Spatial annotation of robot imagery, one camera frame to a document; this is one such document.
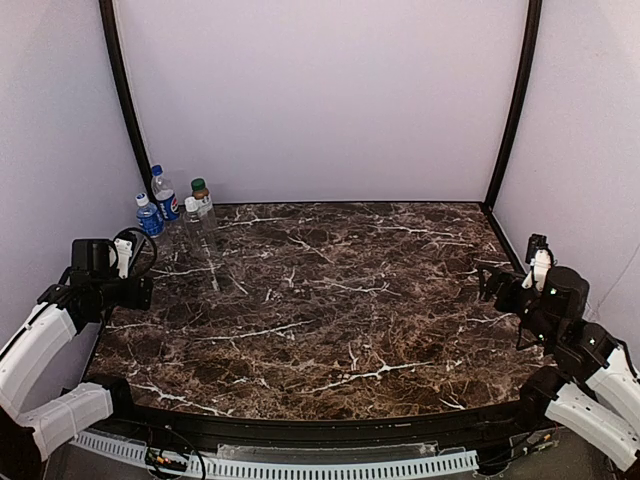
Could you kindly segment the clear bottle without label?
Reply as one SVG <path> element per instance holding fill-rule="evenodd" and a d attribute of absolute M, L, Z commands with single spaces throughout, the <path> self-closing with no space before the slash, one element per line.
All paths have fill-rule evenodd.
<path fill-rule="evenodd" d="M 185 209 L 183 221 L 193 251 L 202 259 L 214 258 L 217 255 L 217 246 L 207 219 L 201 218 L 198 212 L 187 212 Z"/>

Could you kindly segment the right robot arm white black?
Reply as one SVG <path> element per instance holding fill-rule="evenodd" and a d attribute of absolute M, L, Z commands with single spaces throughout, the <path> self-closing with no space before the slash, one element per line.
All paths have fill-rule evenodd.
<path fill-rule="evenodd" d="M 558 423 L 605 454 L 621 472 L 639 470 L 639 377 L 624 343 L 584 319 L 588 282 L 575 270 L 540 261 L 526 275 L 482 264 L 483 300 L 514 314 L 553 365 L 520 388 L 518 423 Z"/>

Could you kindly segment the Pepsi bottle blue cap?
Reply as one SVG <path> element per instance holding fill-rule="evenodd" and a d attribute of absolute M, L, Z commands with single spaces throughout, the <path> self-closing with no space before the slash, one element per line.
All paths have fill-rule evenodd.
<path fill-rule="evenodd" d="M 164 175 L 161 165 L 151 167 L 151 188 L 163 219 L 173 222 L 179 219 L 179 204 L 171 181 Z"/>

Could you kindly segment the white bottle cap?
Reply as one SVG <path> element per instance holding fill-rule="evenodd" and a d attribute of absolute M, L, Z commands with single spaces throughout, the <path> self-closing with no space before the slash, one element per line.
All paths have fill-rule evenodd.
<path fill-rule="evenodd" d="M 187 212 L 197 212 L 199 209 L 198 201 L 190 196 L 185 199 L 185 209 Z"/>

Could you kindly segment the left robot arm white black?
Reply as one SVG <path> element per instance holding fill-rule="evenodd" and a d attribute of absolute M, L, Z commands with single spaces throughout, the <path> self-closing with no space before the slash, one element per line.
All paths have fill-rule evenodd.
<path fill-rule="evenodd" d="M 88 325 L 106 325 L 114 310 L 146 311 L 153 281 L 134 270 L 140 250 L 154 241 L 139 228 L 113 239 L 76 239 L 71 263 L 51 285 L 18 331 L 1 349 L 3 451 L 40 465 L 61 445 L 133 405 L 123 378 L 95 376 L 60 397 L 26 410 L 27 395 L 50 362 Z"/>

